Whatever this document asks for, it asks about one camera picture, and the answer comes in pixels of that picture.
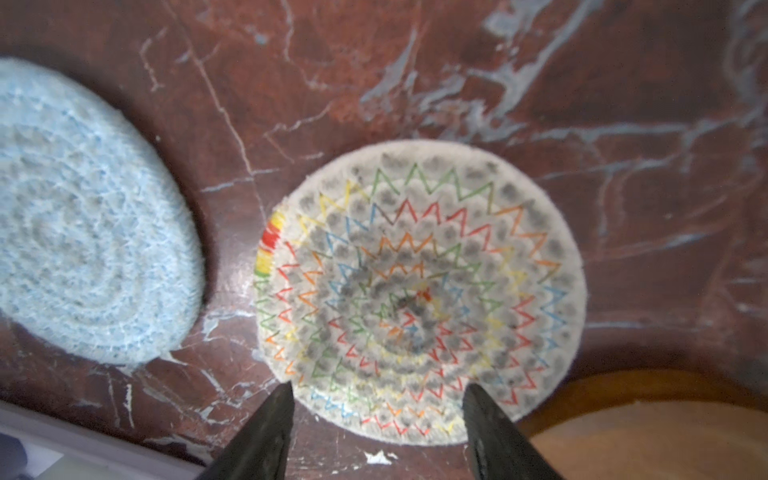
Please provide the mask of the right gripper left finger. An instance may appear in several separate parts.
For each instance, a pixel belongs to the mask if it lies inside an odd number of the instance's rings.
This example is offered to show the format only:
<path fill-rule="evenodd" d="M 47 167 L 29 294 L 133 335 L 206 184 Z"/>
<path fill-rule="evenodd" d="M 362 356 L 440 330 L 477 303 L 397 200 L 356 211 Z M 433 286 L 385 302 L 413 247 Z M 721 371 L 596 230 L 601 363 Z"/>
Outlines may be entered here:
<path fill-rule="evenodd" d="M 294 411 L 292 384 L 279 384 L 197 479 L 284 479 Z"/>

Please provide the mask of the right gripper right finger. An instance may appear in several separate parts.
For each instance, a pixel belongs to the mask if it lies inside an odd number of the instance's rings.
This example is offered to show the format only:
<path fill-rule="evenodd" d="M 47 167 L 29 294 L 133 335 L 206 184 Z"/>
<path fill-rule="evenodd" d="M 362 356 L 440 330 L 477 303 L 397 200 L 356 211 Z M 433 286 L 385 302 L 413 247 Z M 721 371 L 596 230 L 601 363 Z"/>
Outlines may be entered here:
<path fill-rule="evenodd" d="M 462 410 L 475 479 L 563 480 L 481 385 L 467 386 Z"/>

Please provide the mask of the brown wooden coaster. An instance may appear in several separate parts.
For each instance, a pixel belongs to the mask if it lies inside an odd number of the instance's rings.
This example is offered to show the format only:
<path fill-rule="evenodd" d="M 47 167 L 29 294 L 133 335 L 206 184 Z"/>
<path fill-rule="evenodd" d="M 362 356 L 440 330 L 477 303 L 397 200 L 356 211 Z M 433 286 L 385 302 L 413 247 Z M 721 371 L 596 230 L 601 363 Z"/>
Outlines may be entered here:
<path fill-rule="evenodd" d="M 518 426 L 567 479 L 767 476 L 766 396 L 699 373 L 573 380 Z"/>

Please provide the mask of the white patterned round coaster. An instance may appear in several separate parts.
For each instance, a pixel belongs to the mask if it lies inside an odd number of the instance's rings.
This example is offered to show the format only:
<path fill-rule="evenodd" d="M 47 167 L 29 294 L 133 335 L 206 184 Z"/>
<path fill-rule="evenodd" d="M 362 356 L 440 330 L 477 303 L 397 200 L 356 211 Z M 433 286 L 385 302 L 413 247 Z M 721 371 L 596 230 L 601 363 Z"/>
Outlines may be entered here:
<path fill-rule="evenodd" d="M 402 140 L 329 162 L 278 204 L 255 265 L 273 375 L 316 416 L 374 440 L 467 439 L 482 386 L 520 419 L 567 376 L 587 284 L 546 192 L 464 144 Z"/>

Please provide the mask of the light blue woven coaster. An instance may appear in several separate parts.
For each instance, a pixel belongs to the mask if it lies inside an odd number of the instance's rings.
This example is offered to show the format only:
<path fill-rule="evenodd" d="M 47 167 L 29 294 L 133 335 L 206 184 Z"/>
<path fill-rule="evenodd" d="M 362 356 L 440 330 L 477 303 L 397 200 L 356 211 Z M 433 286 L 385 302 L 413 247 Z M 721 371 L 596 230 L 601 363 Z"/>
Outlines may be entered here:
<path fill-rule="evenodd" d="M 83 358 L 139 364 L 196 322 L 205 262 L 173 176 L 99 95 L 1 61 L 1 310 Z"/>

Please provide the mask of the lavender plastic tray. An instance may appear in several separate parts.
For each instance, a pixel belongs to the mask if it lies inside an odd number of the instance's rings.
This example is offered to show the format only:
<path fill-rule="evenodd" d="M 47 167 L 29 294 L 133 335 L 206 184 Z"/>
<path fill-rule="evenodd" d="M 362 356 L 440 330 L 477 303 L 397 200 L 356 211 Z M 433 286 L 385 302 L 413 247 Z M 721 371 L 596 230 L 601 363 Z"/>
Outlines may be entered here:
<path fill-rule="evenodd" d="M 3 401 L 1 432 L 135 479 L 195 479 L 204 468 Z"/>

